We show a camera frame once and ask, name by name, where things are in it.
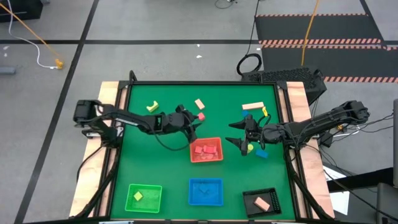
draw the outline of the green container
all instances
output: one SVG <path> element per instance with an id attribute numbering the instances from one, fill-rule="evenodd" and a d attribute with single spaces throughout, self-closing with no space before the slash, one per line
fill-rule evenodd
<path id="1" fill-rule="evenodd" d="M 138 201 L 134 198 L 137 192 L 143 196 Z M 130 184 L 125 210 L 127 212 L 159 213 L 161 198 L 162 186 Z"/>

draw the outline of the wooden board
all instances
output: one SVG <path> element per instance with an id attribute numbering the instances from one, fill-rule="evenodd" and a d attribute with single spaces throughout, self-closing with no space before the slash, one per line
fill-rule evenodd
<path id="1" fill-rule="evenodd" d="M 288 82 L 287 88 L 288 88 L 289 100 L 292 108 L 294 121 L 303 121 L 305 119 L 309 119 L 311 117 L 311 114 L 310 114 L 310 109 L 308 107 L 307 97 L 305 95 L 303 83 Z M 118 82 L 103 82 L 101 85 L 101 89 L 99 91 L 98 99 L 103 103 L 109 103 L 114 105 L 117 90 L 118 90 Z M 287 121 L 287 111 L 286 111 L 283 91 L 279 90 L 279 96 L 282 107 L 282 116 L 284 117 L 284 121 Z M 121 104 L 120 104 L 121 108 L 123 108 L 125 99 L 126 99 L 126 90 L 123 90 Z M 315 148 L 318 148 L 315 140 L 311 140 L 308 144 Z M 99 146 L 100 146 L 99 138 L 89 139 L 87 142 L 84 158 L 89 156 Z M 322 160 L 320 158 L 319 153 L 316 152 L 311 147 L 303 148 L 300 151 L 300 153 L 302 156 L 303 169 L 309 191 L 317 200 L 317 202 L 322 206 L 322 208 L 327 212 L 327 214 L 334 217 L 333 207 L 331 206 L 330 195 L 326 184 L 326 178 L 323 173 Z M 91 158 L 82 168 L 80 172 L 80 179 L 76 186 L 75 196 L 73 198 L 73 203 L 70 210 L 71 216 L 79 213 L 88 203 L 88 201 L 90 201 L 92 195 L 97 190 L 100 181 L 104 155 L 105 155 L 105 150 L 100 151 L 95 156 L 93 156 L 93 158 Z M 109 167 L 111 167 L 112 165 L 113 157 L 114 157 L 114 151 L 111 152 Z M 305 207 L 303 203 L 303 196 L 298 187 L 296 187 L 296 190 L 297 190 L 300 216 L 305 218 Z M 108 202 L 108 193 L 109 189 L 107 189 L 103 194 L 101 210 L 99 211 L 100 215 L 105 215 L 106 204 Z"/>

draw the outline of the green mat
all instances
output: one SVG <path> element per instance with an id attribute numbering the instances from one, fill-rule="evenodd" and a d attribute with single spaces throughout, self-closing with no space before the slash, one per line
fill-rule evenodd
<path id="1" fill-rule="evenodd" d="M 201 111 L 194 102 L 198 98 L 205 104 L 205 109 Z M 197 135 L 199 138 L 220 137 L 224 159 L 193 164 L 189 147 L 172 152 L 162 147 L 155 137 L 127 126 L 111 209 L 112 219 L 248 219 L 242 192 L 275 187 L 282 214 L 256 219 L 294 220 L 282 144 L 267 145 L 269 157 L 263 159 L 255 155 L 255 149 L 259 148 L 257 143 L 253 143 L 252 153 L 243 157 L 236 146 L 225 140 L 225 137 L 243 137 L 243 130 L 228 127 L 229 123 L 243 119 L 242 104 L 262 101 L 272 115 L 271 123 L 279 122 L 272 85 L 136 85 L 132 87 L 129 111 L 149 114 L 146 106 L 152 105 L 154 100 L 159 103 L 154 113 L 174 112 L 179 104 L 194 114 L 203 112 L 206 119 L 197 129 Z M 250 113 L 255 119 L 262 116 L 261 110 L 252 110 Z M 159 137 L 169 147 L 178 148 L 187 144 L 182 133 Z M 210 177 L 223 179 L 224 205 L 190 206 L 189 178 Z M 160 212 L 125 211 L 130 184 L 161 185 Z"/>

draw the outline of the metal frame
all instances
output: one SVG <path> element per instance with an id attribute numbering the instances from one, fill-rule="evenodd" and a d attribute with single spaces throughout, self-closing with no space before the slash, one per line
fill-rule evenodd
<path id="1" fill-rule="evenodd" d="M 279 98 L 279 93 L 278 93 L 278 86 L 276 84 L 276 82 L 242 82 L 242 81 L 237 81 L 237 82 L 218 82 L 218 81 L 204 81 L 204 82 L 192 82 L 192 81 L 183 81 L 183 82 L 179 82 L 179 81 L 137 81 L 137 79 L 135 78 L 135 75 L 130 73 L 130 80 L 129 81 L 120 81 L 119 82 L 119 86 L 118 86 L 118 92 L 116 95 L 116 102 L 115 102 L 115 106 L 117 106 L 119 108 L 120 105 L 120 98 L 121 98 L 121 93 L 122 90 L 127 87 L 127 95 L 126 95 L 126 100 L 124 102 L 124 110 L 128 110 L 128 106 L 129 106 L 129 102 L 131 99 L 131 95 L 132 95 L 132 89 L 134 85 L 271 85 L 274 88 L 274 94 L 275 94 L 275 100 L 277 103 L 277 110 L 278 110 L 278 119 L 279 121 L 283 121 L 283 117 L 282 117 L 282 108 L 280 105 L 280 98 Z M 285 95 L 285 104 L 286 104 L 286 110 L 287 113 L 289 114 L 289 120 L 292 121 L 292 111 L 291 111 L 291 107 L 290 107 L 290 101 L 289 101 L 289 97 L 286 98 L 287 96 L 287 90 L 283 90 L 284 91 L 284 95 Z M 119 147 L 116 149 L 117 151 L 119 151 L 119 154 L 121 153 L 122 148 Z M 106 177 L 106 172 L 105 170 L 108 170 L 108 166 L 109 166 L 109 158 L 110 158 L 110 153 L 111 149 L 107 149 L 105 158 L 104 158 L 104 166 L 103 166 L 103 170 L 101 173 L 101 180 L 100 183 L 103 182 L 103 179 Z M 302 161 L 301 161 L 301 157 L 298 156 L 297 158 L 297 167 L 299 167 L 298 169 L 298 174 L 299 176 L 302 178 L 302 180 L 304 181 L 305 184 L 305 177 L 304 177 L 304 172 L 303 172 L 303 167 L 302 167 Z M 116 186 L 116 179 L 118 178 L 118 167 L 116 169 L 116 173 L 115 173 L 115 177 L 114 179 L 111 181 L 110 183 L 110 189 L 109 189 L 109 197 L 108 197 L 108 203 L 106 206 L 106 216 L 110 217 L 111 214 L 111 207 L 112 207 L 112 203 L 113 203 L 113 196 L 114 196 L 114 190 L 115 190 L 115 186 Z M 300 217 L 300 210 L 299 210 L 299 204 L 298 204 L 298 198 L 297 198 L 297 193 L 296 193 L 296 188 L 295 188 L 295 183 L 292 180 L 292 178 L 290 177 L 290 175 L 288 175 L 289 178 L 289 185 L 290 185 L 290 194 L 292 197 L 292 204 L 293 204 L 293 208 L 294 208 L 294 214 L 295 214 L 295 219 L 299 219 Z M 97 203 L 97 206 L 95 208 L 95 215 L 99 214 L 99 210 L 100 210 L 100 206 L 101 206 L 101 199 L 99 200 L 99 202 Z M 311 209 L 307 210 L 307 215 L 311 214 Z M 140 222 L 143 223 L 152 223 L 153 221 L 150 220 L 140 220 Z M 160 223 L 160 222 L 167 222 L 167 220 L 157 220 L 155 221 L 155 223 Z M 228 223 L 228 221 L 220 221 L 217 223 Z"/>

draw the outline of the blue container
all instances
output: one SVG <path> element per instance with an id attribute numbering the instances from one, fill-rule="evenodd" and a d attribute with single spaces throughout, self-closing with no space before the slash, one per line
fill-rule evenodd
<path id="1" fill-rule="evenodd" d="M 189 179 L 190 205 L 223 206 L 223 180 L 220 178 Z"/>

